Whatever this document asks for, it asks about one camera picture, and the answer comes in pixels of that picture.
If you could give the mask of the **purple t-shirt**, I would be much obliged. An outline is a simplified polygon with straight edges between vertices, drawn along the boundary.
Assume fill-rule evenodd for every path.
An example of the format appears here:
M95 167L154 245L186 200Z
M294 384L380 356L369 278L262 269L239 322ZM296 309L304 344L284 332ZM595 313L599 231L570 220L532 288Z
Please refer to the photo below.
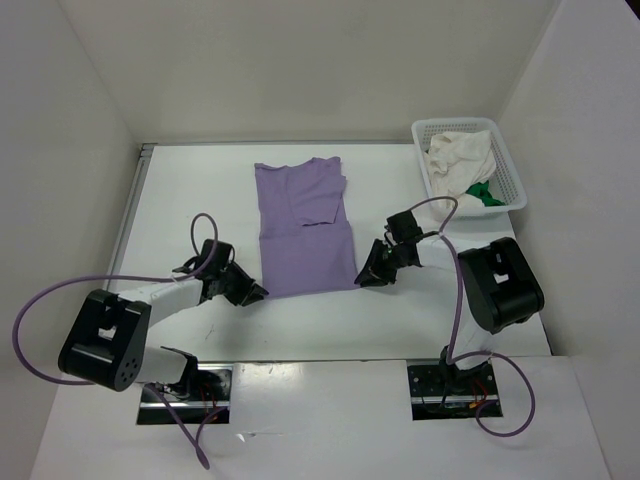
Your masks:
M254 165L262 280L269 297L348 291L357 275L339 157Z

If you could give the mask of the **cream white t-shirt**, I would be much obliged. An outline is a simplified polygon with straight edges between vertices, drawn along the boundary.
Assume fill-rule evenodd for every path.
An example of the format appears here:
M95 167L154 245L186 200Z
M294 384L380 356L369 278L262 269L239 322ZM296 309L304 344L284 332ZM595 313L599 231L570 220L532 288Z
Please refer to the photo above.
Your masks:
M489 182L496 171L491 140L489 130L432 136L423 157L433 194L456 198L461 210L485 208L466 191L475 183Z

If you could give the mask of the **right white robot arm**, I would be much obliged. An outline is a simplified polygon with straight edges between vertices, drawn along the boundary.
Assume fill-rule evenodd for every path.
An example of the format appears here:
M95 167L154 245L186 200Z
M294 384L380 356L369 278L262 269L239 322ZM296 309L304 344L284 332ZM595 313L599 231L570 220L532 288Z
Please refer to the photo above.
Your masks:
M355 284L392 285L402 268L442 267L446 260L454 272L456 300L441 357L447 369L462 373L496 358L494 338L544 308L543 290L515 239L503 237L464 251L436 232L400 241L376 239Z

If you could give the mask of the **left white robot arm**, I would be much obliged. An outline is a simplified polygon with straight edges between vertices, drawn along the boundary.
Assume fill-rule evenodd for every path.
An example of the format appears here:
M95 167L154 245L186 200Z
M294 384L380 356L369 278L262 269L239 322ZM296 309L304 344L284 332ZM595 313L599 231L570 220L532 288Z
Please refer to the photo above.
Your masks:
M116 392L135 383L151 383L187 395L196 388L197 357L173 347L149 346L149 329L216 296L244 307L268 295L235 262L182 281L152 283L119 293L93 290L62 346L58 367Z

